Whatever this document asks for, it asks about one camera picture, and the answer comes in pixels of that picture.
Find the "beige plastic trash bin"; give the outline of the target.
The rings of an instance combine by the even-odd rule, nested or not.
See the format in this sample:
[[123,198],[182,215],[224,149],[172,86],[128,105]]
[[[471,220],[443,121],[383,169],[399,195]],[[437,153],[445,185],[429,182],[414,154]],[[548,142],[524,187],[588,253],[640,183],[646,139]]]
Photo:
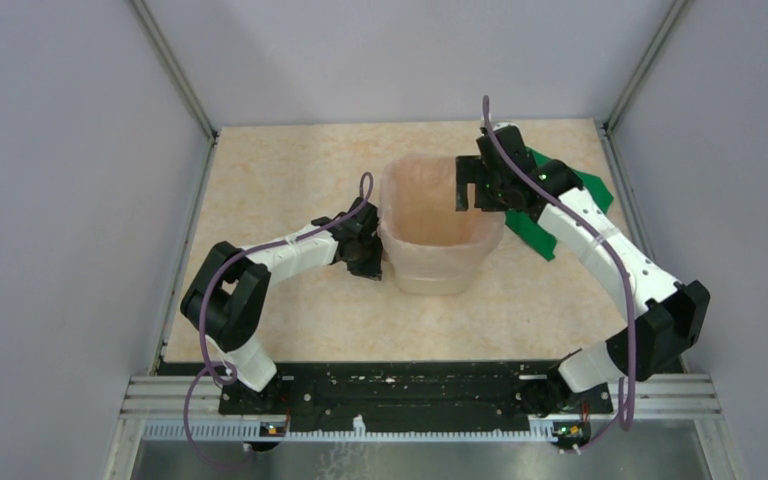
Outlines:
[[416,271],[392,267],[394,283],[401,291],[421,296],[450,296],[465,292],[478,276],[479,269]]

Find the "pink plastic trash bag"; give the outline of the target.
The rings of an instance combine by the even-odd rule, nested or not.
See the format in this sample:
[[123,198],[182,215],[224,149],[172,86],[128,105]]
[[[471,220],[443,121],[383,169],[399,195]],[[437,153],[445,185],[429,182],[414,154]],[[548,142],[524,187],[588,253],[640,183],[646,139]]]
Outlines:
[[394,273],[412,280],[472,277],[499,246],[500,212],[456,209],[456,158],[406,155],[379,189],[379,236]]

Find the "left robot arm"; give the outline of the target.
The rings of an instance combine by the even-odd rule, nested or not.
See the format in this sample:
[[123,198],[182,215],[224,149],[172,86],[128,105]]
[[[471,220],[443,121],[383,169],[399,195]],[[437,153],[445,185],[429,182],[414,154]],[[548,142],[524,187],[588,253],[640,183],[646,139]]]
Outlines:
[[382,279],[383,246],[377,207],[361,197],[348,212],[321,217],[288,236],[263,245],[215,244],[180,303],[181,314],[213,345],[244,385],[243,401],[257,413],[279,404],[277,367],[255,333],[271,286],[311,269],[346,265],[356,277]]

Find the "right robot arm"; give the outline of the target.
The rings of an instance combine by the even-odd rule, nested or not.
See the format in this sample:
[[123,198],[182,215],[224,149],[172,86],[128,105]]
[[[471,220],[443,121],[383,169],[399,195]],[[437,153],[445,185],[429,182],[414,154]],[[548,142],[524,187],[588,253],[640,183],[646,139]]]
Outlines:
[[549,368],[536,411],[572,412],[587,391],[646,381],[698,340],[711,295],[658,267],[608,219],[584,180],[558,159],[543,164],[517,126],[483,127],[475,156],[456,159],[457,210],[514,211],[564,244],[618,306],[626,327]]

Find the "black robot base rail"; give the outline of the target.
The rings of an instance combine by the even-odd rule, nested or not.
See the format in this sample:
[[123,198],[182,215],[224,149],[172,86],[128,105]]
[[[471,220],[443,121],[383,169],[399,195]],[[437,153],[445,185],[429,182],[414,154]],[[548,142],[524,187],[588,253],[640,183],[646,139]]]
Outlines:
[[372,433],[524,432],[539,419],[610,414],[606,384],[569,394],[537,361],[283,362],[259,393],[223,388],[222,415],[276,415],[293,433],[348,430],[360,418]]

